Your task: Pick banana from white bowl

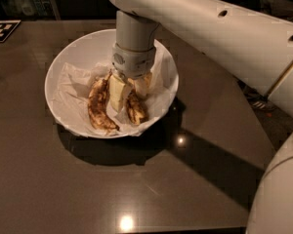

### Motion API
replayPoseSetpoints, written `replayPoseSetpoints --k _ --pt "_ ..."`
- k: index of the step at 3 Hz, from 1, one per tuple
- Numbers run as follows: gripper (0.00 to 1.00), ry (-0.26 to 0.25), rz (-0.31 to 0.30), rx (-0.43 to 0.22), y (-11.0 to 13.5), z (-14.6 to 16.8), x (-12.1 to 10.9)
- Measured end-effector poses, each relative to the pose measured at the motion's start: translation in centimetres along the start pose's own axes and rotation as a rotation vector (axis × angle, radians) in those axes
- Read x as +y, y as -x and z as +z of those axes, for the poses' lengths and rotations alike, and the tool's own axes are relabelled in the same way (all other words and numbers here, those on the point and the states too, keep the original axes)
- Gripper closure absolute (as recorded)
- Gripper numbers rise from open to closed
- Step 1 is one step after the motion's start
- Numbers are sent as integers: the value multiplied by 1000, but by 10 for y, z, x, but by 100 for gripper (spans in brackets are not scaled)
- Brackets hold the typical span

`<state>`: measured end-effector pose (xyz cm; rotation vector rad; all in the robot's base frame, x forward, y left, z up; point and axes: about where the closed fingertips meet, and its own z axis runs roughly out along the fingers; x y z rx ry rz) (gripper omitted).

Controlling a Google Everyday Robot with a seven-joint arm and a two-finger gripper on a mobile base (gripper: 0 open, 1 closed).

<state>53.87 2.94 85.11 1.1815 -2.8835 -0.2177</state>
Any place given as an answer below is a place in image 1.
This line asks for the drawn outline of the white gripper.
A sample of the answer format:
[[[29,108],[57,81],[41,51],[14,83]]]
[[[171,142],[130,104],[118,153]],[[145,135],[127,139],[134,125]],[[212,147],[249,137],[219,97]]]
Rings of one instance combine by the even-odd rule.
[[[148,94],[152,78],[150,70],[154,65],[155,54],[155,47],[137,52],[123,49],[117,43],[112,46],[111,62],[116,73],[126,78],[136,79],[134,87],[139,98],[145,98]],[[132,89],[133,85],[130,82],[124,82],[116,75],[111,75],[109,78],[109,102],[117,113],[122,110],[124,100]]]

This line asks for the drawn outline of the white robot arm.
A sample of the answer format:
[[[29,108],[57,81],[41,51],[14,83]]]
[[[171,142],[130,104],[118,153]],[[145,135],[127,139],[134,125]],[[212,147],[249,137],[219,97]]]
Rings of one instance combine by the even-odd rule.
[[[109,0],[155,20],[293,118],[293,22],[219,0]],[[246,234],[293,234],[293,133],[257,189]]]

